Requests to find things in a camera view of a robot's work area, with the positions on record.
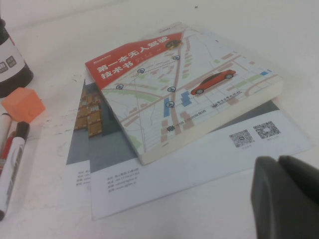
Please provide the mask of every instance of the red marker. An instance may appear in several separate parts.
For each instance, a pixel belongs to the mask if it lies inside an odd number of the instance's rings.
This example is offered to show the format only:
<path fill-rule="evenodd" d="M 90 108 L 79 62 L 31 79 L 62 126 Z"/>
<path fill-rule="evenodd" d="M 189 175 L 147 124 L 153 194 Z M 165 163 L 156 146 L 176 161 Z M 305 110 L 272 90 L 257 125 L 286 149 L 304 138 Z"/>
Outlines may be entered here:
<path fill-rule="evenodd" d="M 13 140 L 14 136 L 15 136 L 15 131 L 13 131 L 10 134 L 10 136 L 8 137 L 8 139 L 6 140 L 6 143 L 5 143 L 4 148 L 3 148 L 3 152 L 2 152 L 2 154 L 0 156 L 0 176 L 1 176 L 1 173 L 2 173 L 2 170 L 3 170 L 6 158 L 8 157 L 9 150 L 10 150 L 10 147 L 11 147 L 12 140 Z"/>

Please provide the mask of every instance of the white desk surface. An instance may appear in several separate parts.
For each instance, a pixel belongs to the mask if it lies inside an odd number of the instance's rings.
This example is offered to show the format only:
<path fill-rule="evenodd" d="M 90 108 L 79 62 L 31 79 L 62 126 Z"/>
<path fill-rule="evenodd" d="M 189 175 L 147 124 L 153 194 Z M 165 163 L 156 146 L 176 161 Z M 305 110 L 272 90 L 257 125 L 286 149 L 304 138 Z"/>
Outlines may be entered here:
<path fill-rule="evenodd" d="M 89 206 L 61 208 L 72 131 L 56 132 L 77 108 L 84 62 L 182 21 L 215 31 L 286 77 L 275 103 L 314 144 L 297 157 L 319 167 L 318 8 L 315 0 L 2 0 L 1 16 L 35 74 L 29 87 L 47 110 L 31 124 L 0 237 L 255 239 L 252 170 L 95 222 Z"/>

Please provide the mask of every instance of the red car illustration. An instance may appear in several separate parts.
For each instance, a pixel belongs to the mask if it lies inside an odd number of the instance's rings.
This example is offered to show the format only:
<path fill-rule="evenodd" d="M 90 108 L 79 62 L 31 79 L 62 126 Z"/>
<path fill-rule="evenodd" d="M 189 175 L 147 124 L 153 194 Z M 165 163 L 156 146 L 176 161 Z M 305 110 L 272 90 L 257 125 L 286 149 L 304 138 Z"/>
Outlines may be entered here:
<path fill-rule="evenodd" d="M 212 75 L 205 80 L 203 80 L 202 83 L 199 84 L 194 90 L 192 90 L 190 93 L 194 96 L 196 94 L 202 94 L 204 93 L 204 90 L 207 90 L 208 88 L 222 82 L 225 79 L 231 79 L 234 77 L 236 71 L 233 70 L 227 70 L 220 73 L 217 73 L 215 75 Z"/>

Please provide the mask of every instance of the black bottle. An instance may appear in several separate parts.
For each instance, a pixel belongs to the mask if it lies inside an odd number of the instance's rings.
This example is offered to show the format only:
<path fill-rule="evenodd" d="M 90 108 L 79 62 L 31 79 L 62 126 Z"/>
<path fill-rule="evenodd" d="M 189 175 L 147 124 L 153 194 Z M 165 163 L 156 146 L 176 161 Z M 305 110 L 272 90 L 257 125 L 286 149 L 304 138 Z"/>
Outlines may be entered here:
<path fill-rule="evenodd" d="M 33 73 L 14 46 L 0 19 L 0 98 L 8 96 L 18 87 L 27 86 Z"/>

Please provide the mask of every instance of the orange eraser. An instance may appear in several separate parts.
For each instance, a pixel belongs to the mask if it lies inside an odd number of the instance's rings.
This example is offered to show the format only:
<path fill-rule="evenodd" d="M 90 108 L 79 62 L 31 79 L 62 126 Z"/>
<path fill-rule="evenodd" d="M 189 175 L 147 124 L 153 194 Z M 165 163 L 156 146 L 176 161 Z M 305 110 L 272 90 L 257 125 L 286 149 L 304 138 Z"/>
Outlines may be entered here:
<path fill-rule="evenodd" d="M 30 123 L 45 107 L 33 89 L 17 88 L 1 104 L 15 121 Z"/>

